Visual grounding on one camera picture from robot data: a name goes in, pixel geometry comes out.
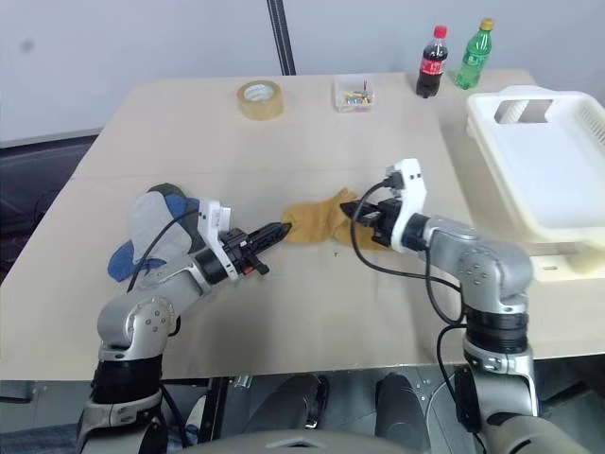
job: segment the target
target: white wall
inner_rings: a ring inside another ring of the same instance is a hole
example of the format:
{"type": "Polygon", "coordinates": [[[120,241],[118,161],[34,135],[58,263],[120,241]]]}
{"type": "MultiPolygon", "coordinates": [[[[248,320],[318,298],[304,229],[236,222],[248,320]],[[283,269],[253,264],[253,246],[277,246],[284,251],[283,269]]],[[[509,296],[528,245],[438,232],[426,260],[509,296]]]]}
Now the white wall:
{"type": "Polygon", "coordinates": [[[265,0],[0,1],[0,146],[97,131],[139,82],[279,74],[265,0]]]}
{"type": "Polygon", "coordinates": [[[484,16],[495,19],[489,68],[524,68],[545,87],[605,104],[603,0],[284,0],[298,74],[418,70],[436,24],[458,69],[484,16]]]}

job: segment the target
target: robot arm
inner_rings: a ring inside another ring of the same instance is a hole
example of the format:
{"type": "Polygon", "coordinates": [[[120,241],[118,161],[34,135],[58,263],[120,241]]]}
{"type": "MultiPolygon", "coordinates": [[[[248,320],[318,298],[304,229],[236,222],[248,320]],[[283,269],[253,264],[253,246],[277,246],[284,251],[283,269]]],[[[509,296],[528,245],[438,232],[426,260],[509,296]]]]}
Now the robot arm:
{"type": "Polygon", "coordinates": [[[266,274],[267,265],[256,255],[290,229],[273,222],[247,235],[229,230],[230,215],[217,201],[201,200],[198,230],[205,247],[150,272],[101,310],[98,365],[78,423],[78,453],[108,452],[111,444],[119,452],[165,450],[162,354],[168,337],[178,331],[179,316],[228,277],[234,281],[254,270],[266,274]]]}
{"type": "Polygon", "coordinates": [[[373,228],[374,241],[397,252],[417,252],[459,280],[466,315],[466,324],[459,327],[466,328],[462,347],[468,361],[456,370],[461,424],[478,434],[490,453],[585,453],[537,417],[527,343],[526,292],[533,279],[527,255],[460,222],[422,215],[426,190],[415,159],[389,168],[382,185],[393,198],[366,203],[369,191],[360,201],[341,206],[353,222],[373,228]]]}

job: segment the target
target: soda bottle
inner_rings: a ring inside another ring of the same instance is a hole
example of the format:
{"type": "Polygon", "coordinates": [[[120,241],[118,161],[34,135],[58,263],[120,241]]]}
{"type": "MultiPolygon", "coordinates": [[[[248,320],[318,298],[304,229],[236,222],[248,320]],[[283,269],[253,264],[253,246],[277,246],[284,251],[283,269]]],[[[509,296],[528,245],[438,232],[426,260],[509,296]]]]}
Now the soda bottle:
{"type": "Polygon", "coordinates": [[[462,67],[456,75],[456,85],[462,90],[474,88],[479,83],[481,71],[492,51],[493,19],[486,17],[481,21],[479,31],[466,45],[462,58],[462,67]]]}
{"type": "Polygon", "coordinates": [[[445,47],[446,26],[436,26],[433,32],[433,41],[424,48],[423,60],[420,63],[420,75],[416,82],[416,95],[427,99],[439,91],[443,66],[447,59],[447,47],[445,47]]]}

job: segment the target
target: coca-cola bottle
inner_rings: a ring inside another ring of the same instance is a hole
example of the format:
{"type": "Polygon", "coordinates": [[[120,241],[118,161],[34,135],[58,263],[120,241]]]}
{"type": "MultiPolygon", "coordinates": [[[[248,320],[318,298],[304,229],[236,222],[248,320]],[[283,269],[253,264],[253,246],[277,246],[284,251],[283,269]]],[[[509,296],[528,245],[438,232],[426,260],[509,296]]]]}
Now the coca-cola bottle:
{"type": "Polygon", "coordinates": [[[446,26],[436,26],[433,41],[424,48],[423,61],[420,63],[420,75],[416,82],[416,95],[428,98],[439,91],[443,66],[447,59],[445,47],[446,26]]]}

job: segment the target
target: red bottle cap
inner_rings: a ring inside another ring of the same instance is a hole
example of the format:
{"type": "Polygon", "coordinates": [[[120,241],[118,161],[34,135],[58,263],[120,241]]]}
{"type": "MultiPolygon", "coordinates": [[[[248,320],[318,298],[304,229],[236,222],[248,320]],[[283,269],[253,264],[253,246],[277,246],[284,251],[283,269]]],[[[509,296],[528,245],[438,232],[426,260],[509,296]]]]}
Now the red bottle cap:
{"type": "Polygon", "coordinates": [[[435,38],[445,38],[445,35],[447,35],[447,26],[436,26],[435,27],[435,31],[433,32],[433,36],[435,38]]]}

